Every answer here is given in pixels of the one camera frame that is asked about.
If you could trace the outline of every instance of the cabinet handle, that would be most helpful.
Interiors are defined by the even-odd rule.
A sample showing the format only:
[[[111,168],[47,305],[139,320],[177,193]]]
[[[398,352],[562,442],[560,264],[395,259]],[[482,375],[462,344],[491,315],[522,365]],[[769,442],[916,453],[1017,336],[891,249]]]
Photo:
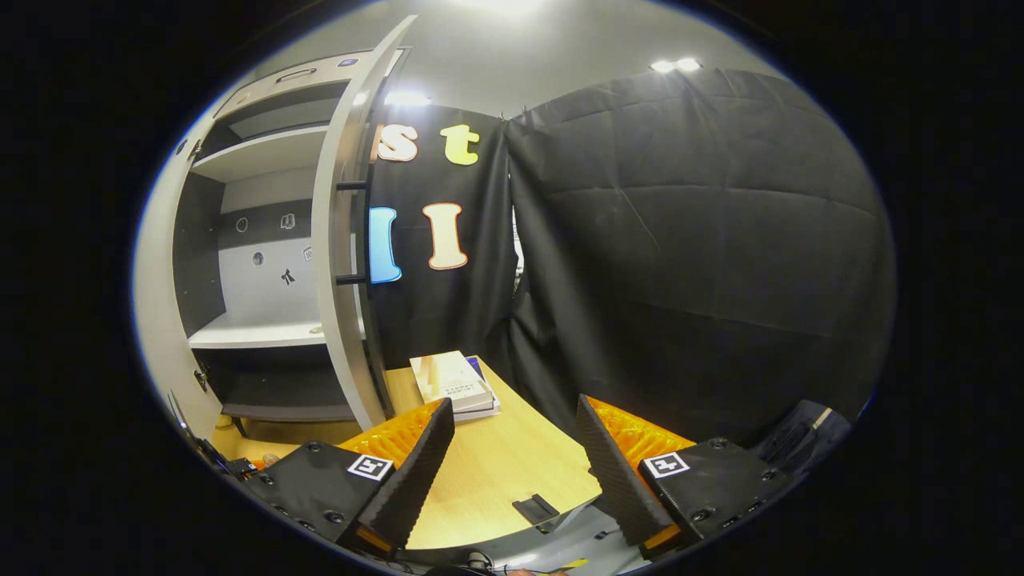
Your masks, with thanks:
[[[316,72],[315,68],[307,68],[305,70],[300,70],[298,72],[292,72],[292,73],[286,74],[286,75],[282,76],[281,78],[276,79],[273,83],[276,84],[278,82],[281,82],[282,80],[286,80],[286,79],[288,79],[290,77],[293,77],[293,76],[298,76],[299,74],[312,74],[314,72]]]
[[[370,281],[370,188],[374,183],[374,163],[367,166],[367,179],[338,182],[335,190],[361,190],[362,191],[362,254],[356,262],[356,274],[336,276],[335,284],[343,286],[346,284],[366,284],[367,296],[373,299],[372,283]]]

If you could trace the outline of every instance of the ceiling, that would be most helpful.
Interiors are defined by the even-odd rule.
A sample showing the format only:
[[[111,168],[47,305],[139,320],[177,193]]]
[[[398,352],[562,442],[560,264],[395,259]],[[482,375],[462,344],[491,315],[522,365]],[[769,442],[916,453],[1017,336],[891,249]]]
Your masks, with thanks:
[[[258,66],[260,78],[299,63],[372,49],[409,14],[413,51],[395,90],[435,105],[506,117],[598,82],[693,56],[706,67],[784,76],[729,34],[641,0],[394,0],[326,23]]]

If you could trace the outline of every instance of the white cabinet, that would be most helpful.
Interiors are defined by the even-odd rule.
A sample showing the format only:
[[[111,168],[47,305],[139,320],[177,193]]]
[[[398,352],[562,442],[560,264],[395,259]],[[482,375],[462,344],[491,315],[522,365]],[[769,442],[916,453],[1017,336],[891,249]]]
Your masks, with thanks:
[[[364,220],[351,213],[352,193],[335,184],[341,164],[369,161],[351,142],[369,136],[370,102],[414,18],[371,51],[297,65],[236,90],[165,166],[136,249],[135,315],[161,396],[175,390],[198,436],[212,434],[219,413],[355,419],[364,428],[386,418],[382,374],[362,342],[369,302],[335,283],[354,265],[350,235],[358,231],[349,224]],[[353,106],[356,92],[368,104]]]

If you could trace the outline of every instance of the black backdrop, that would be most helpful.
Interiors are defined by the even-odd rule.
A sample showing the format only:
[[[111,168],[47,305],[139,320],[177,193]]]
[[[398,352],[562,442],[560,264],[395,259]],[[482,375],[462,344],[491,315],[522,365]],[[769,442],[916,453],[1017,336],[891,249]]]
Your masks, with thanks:
[[[397,281],[371,287],[384,366],[406,368],[410,358],[453,349],[480,354],[511,310],[516,266],[501,120],[439,106],[389,106],[380,116],[374,121],[413,126],[418,135],[416,158],[378,159],[374,168],[371,205],[396,211],[391,247],[401,269]],[[469,145],[477,161],[468,166],[444,157],[439,132],[457,124],[480,135]],[[438,202],[462,206],[456,223],[469,259],[461,268],[438,271],[428,263],[433,240],[423,207]]]
[[[389,108],[382,123],[414,126],[419,154],[375,173],[402,269],[374,287],[386,368],[480,354],[573,436],[580,393],[746,445],[802,399],[850,420],[868,400],[896,298],[886,210],[848,138],[794,84],[650,72],[511,122]],[[460,123],[480,133],[470,166],[449,162],[438,134]],[[427,264],[421,210],[434,202],[463,206],[463,268]],[[525,258],[514,307],[513,205]]]

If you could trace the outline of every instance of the stack of books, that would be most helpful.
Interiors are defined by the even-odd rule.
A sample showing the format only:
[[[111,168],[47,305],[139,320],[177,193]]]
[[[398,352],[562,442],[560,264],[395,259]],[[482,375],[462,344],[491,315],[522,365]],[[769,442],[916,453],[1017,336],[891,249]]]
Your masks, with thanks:
[[[467,359],[455,351],[411,358],[409,363],[423,403],[451,398],[455,421],[501,414],[502,403],[483,377],[475,358]]]

